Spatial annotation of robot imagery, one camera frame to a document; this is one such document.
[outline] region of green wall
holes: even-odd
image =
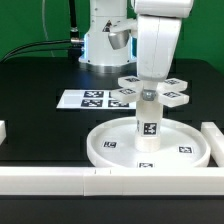
[[[79,30],[83,34],[89,27],[89,0],[76,3]],[[20,45],[45,40],[41,12],[42,0],[0,1],[0,57]],[[134,16],[131,9],[128,15]],[[46,25],[50,40],[69,38],[68,0],[46,0]],[[66,53],[55,52],[55,56]],[[176,57],[206,60],[224,74],[223,0],[195,0],[191,16],[183,21]]]

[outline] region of white cylinder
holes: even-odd
[[[135,147],[142,152],[155,152],[160,148],[160,123],[163,105],[140,100],[136,105],[137,130]]]

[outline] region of black table surface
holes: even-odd
[[[79,68],[67,58],[23,58],[0,64],[0,120],[7,138],[0,166],[92,166],[86,138],[97,125],[134,110],[56,109],[65,89],[119,88],[118,77]],[[224,128],[224,76],[201,60],[175,60],[168,78],[188,82],[189,104],[164,117],[200,130]],[[211,159],[210,166],[216,166]],[[223,223],[223,197],[0,197],[0,223]]]

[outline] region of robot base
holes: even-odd
[[[96,167],[205,167],[210,146],[196,129],[162,119],[161,146],[152,153],[135,148],[136,118],[120,118],[94,128],[87,138],[87,154]]]
[[[132,71],[136,69],[136,60],[133,59],[130,63],[121,65],[121,66],[102,66],[102,65],[92,65],[88,62],[81,61],[79,62],[80,68],[93,71],[93,72],[99,72],[99,73],[121,73],[125,71]]]

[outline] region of white plastic block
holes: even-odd
[[[135,76],[126,76],[118,79],[118,85],[122,88],[142,90],[143,81]]]
[[[168,107],[176,107],[187,104],[189,102],[189,96],[174,91],[159,93],[158,102]]]
[[[0,145],[2,144],[5,138],[6,138],[5,122],[0,121]]]
[[[98,168],[84,175],[84,195],[122,195],[122,177],[110,168]]]
[[[131,103],[140,100],[141,93],[136,89],[122,88],[111,91],[111,97],[122,103]]]
[[[82,168],[0,167],[1,195],[83,195]]]
[[[141,136],[135,133],[135,147],[137,150],[146,153],[153,153],[160,149],[161,138],[160,136]]]
[[[182,81],[180,79],[172,78],[172,79],[166,79],[164,82],[159,83],[158,89],[162,92],[181,92],[187,89],[188,83],[185,81]]]
[[[136,106],[136,118],[144,123],[160,123],[163,115],[163,106],[154,101],[139,100]]]
[[[224,167],[224,136],[213,122],[203,122],[201,132],[211,146],[211,155],[219,167]]]
[[[126,169],[123,178],[123,195],[224,194],[223,169]]]

